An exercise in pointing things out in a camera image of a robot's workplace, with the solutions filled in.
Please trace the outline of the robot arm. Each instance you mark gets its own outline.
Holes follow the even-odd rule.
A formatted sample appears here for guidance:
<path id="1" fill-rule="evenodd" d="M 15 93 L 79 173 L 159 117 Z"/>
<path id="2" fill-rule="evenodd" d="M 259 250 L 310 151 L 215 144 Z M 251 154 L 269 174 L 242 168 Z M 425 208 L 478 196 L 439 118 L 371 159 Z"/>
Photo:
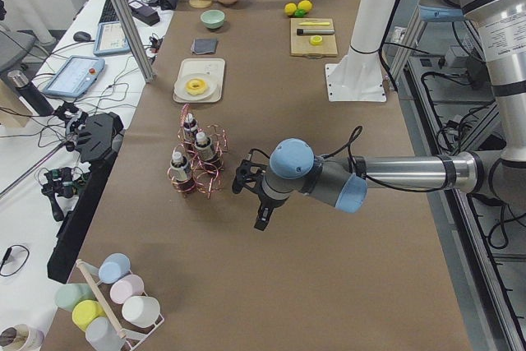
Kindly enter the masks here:
<path id="1" fill-rule="evenodd" d="M 260 171 L 255 226 L 265 229 L 272 211 L 300 192 L 353 213 L 369 187 L 407 192 L 459 189 L 518 208 L 525 206 L 525 0 L 421 0 L 422 8 L 459 11 L 482 44 L 506 145 L 500 151 L 464 151 L 431 157 L 372 158 L 316 155 L 299 139 L 278 144 Z"/>

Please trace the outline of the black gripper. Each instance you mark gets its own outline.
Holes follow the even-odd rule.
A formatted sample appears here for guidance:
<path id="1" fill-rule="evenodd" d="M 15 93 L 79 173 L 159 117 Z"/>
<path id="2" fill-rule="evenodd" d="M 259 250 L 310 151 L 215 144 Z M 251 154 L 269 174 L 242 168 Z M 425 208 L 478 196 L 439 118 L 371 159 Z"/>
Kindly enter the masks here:
<path id="1" fill-rule="evenodd" d="M 266 168 L 261 185 L 263 193 L 258 195 L 260 206 L 254 228 L 265 231 L 273 210 L 281 207 L 290 197 L 290 186 L 288 180 L 278 176 L 270 166 Z"/>

